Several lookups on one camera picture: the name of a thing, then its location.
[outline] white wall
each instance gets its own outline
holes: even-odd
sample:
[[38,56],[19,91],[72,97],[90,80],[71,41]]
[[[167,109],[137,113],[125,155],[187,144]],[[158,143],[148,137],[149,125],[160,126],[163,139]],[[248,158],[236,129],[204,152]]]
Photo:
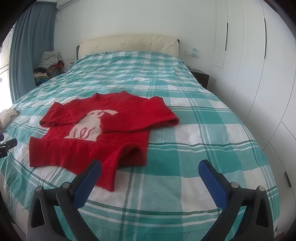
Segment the white wall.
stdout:
[[[82,41],[100,36],[163,34],[180,40],[179,58],[186,65],[210,72],[215,0],[79,0],[62,9],[61,14],[62,20],[55,24],[54,49],[63,58],[74,55]],[[185,49],[193,47],[198,58],[184,55]]]

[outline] teal plaid bedspread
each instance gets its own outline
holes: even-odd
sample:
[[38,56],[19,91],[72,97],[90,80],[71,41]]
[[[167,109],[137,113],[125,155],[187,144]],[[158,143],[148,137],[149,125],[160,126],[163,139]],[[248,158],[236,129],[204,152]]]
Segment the teal plaid bedspread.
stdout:
[[[60,167],[29,167],[30,136],[40,138],[47,132],[39,120],[54,101],[66,103],[96,92],[123,90],[162,97],[180,124],[151,131],[147,166],[118,170],[114,192],[94,188],[79,211],[100,240],[201,240],[221,213],[199,177],[197,167],[203,159],[241,187],[264,186],[276,226],[279,194],[274,177],[237,116],[201,87],[179,59],[152,52],[115,52],[78,60],[67,73],[13,105],[20,115],[7,128],[6,140],[17,138],[18,145],[0,159],[0,190],[24,232],[34,189],[56,188],[75,176]],[[243,209],[227,239],[235,234],[242,214]],[[63,218],[61,223],[74,240]]]

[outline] air conditioner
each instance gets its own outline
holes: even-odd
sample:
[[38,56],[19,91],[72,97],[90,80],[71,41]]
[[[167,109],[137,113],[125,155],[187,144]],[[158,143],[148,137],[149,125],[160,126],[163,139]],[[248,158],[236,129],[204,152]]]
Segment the air conditioner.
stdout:
[[62,9],[77,0],[57,0],[57,9]]

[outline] red sweater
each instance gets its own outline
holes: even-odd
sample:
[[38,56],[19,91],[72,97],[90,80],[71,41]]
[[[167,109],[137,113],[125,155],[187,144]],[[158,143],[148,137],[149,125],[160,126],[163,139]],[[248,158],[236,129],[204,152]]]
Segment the red sweater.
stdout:
[[118,167],[146,164],[150,129],[178,123],[162,98],[126,91],[55,102],[40,121],[48,132],[30,138],[30,166],[59,166],[79,174],[97,159],[102,174],[96,184],[114,191]]

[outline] nightstand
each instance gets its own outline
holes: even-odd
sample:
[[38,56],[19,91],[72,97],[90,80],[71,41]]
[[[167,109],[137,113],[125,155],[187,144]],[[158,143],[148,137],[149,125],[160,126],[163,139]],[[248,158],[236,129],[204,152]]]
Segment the nightstand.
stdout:
[[197,82],[200,83],[202,87],[206,89],[210,76],[198,69],[189,68],[189,71],[196,78]]

